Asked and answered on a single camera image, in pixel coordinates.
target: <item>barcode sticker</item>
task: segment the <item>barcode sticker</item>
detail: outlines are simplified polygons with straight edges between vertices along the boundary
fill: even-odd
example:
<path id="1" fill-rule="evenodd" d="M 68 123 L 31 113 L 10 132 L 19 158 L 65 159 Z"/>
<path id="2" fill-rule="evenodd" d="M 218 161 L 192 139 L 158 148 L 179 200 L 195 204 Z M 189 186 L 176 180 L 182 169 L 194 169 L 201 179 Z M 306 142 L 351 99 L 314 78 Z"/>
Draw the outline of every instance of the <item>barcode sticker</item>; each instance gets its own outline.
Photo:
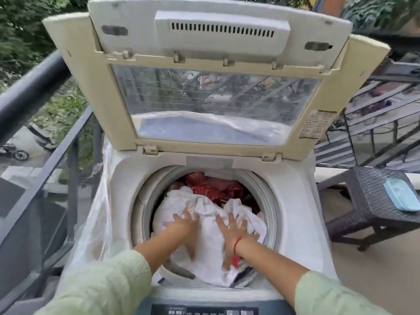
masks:
<path id="1" fill-rule="evenodd" d="M 330 122 L 334 119 L 337 112 L 330 112 L 328 110 L 314 110 L 311 112 L 302 130 L 299 133 L 299 138 L 319 139 L 327 130 Z"/>

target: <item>lid hinge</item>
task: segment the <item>lid hinge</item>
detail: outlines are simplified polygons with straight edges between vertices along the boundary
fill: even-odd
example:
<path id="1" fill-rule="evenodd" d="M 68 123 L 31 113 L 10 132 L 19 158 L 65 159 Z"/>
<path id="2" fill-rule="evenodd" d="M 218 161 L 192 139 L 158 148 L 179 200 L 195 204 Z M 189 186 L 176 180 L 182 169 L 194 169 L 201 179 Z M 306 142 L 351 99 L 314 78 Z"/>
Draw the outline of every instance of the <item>lid hinge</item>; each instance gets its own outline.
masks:
<path id="1" fill-rule="evenodd" d="M 276 154 L 275 152 L 267 152 L 262 154 L 262 160 L 269 163 L 272 163 L 274 160 L 278 159 L 278 157 L 281 159 L 281 154 Z"/>
<path id="2" fill-rule="evenodd" d="M 148 154 L 150 156 L 158 155 L 158 147 L 156 146 L 143 146 L 143 154 Z"/>

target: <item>transparent lid window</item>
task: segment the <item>transparent lid window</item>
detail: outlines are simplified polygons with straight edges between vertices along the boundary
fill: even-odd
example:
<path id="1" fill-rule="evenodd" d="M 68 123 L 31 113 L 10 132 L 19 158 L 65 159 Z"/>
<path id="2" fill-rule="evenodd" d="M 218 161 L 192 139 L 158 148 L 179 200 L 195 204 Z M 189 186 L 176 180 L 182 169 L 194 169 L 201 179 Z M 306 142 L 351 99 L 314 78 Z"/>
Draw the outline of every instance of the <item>transparent lid window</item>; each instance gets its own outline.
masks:
<path id="1" fill-rule="evenodd" d="M 280 146 L 319 80 L 111 65 L 144 138 Z"/>

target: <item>blue soap dish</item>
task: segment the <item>blue soap dish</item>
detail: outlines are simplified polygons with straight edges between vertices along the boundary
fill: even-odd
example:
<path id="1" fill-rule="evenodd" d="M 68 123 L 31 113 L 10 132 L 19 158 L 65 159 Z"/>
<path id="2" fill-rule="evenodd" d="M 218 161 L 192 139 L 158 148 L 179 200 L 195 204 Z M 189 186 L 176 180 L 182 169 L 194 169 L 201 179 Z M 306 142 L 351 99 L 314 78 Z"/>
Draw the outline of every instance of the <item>blue soap dish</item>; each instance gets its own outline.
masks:
<path id="1" fill-rule="evenodd" d="M 383 186 L 398 210 L 420 211 L 420 201 L 407 182 L 401 179 L 389 178 Z"/>

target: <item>person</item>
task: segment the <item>person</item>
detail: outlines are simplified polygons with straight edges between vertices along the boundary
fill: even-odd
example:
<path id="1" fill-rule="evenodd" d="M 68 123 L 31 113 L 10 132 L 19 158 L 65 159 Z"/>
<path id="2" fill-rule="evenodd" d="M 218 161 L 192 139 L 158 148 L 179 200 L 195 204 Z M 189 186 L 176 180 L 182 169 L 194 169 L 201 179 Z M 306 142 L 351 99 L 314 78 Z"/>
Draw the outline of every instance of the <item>person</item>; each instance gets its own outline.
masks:
<path id="1" fill-rule="evenodd" d="M 152 275 L 171 254 L 185 245 L 193 259 L 199 219 L 185 210 L 174 214 L 164 231 L 139 243 L 133 250 L 63 276 L 61 289 L 36 315 L 133 315 L 151 288 Z M 216 221 L 225 239 L 225 261 L 243 258 L 264 275 L 294 308 L 297 315 L 385 315 L 384 309 L 318 272 L 268 249 L 246 231 L 246 221 L 238 227 L 232 214 L 228 226 L 220 216 Z"/>

